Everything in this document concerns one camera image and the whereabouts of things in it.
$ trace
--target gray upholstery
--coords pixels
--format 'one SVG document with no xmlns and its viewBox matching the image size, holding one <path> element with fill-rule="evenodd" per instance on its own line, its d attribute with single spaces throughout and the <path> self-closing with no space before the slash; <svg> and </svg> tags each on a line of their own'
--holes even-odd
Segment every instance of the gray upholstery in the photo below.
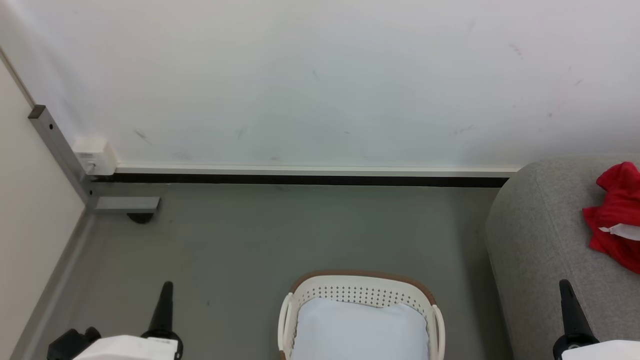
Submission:
<svg viewBox="0 0 640 360">
<path fill-rule="evenodd" d="M 640 340 L 640 275 L 589 249 L 582 208 L 602 203 L 595 181 L 640 154 L 574 156 L 527 165 L 498 194 L 486 245 L 516 360 L 552 359 L 562 335 L 558 281 L 569 279 L 594 335 Z"/>
</svg>

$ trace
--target wall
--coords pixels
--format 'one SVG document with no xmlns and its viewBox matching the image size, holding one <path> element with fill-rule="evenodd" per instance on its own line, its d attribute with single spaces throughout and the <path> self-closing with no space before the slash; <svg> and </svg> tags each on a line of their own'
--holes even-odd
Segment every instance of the wall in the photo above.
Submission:
<svg viewBox="0 0 640 360">
<path fill-rule="evenodd" d="M 84 204 L 35 128 L 0 62 L 0 359 L 8 359 Z"/>
<path fill-rule="evenodd" d="M 640 150 L 634 0 L 3 1 L 36 101 L 124 169 Z"/>
</svg>

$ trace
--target white plastic basket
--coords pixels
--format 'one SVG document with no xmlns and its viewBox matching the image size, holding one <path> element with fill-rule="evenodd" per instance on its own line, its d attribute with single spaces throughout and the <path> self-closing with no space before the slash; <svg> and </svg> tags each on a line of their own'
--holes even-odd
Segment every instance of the white plastic basket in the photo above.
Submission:
<svg viewBox="0 0 640 360">
<path fill-rule="evenodd" d="M 420 282 L 376 272 L 323 270 L 298 279 L 282 302 L 278 320 L 278 349 L 282 360 L 291 359 L 300 307 L 316 297 L 374 307 L 409 305 L 427 321 L 429 360 L 444 358 L 442 313 L 431 292 Z"/>
</svg>

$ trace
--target white electrical box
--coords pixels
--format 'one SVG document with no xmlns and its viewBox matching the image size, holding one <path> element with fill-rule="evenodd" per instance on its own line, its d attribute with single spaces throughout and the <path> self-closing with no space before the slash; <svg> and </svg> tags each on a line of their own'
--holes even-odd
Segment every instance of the white electrical box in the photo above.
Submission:
<svg viewBox="0 0 640 360">
<path fill-rule="evenodd" d="M 113 175 L 118 161 L 107 140 L 95 137 L 78 139 L 73 146 L 74 153 L 84 171 L 90 175 Z"/>
</svg>

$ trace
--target gray floor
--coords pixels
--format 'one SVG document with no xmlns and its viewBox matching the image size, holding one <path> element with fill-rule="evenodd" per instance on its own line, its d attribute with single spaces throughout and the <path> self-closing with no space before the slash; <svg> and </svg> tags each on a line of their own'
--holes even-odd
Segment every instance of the gray floor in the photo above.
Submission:
<svg viewBox="0 0 640 360">
<path fill-rule="evenodd" d="M 407 275 L 431 290 L 445 319 L 447 359 L 511 358 L 479 236 L 497 189 L 108 188 L 161 195 L 161 212 L 147 225 L 97 217 L 55 327 L 139 335 L 171 280 L 174 330 L 187 360 L 275 360 L 277 317 L 290 285 L 311 270 L 362 269 Z"/>
</svg>

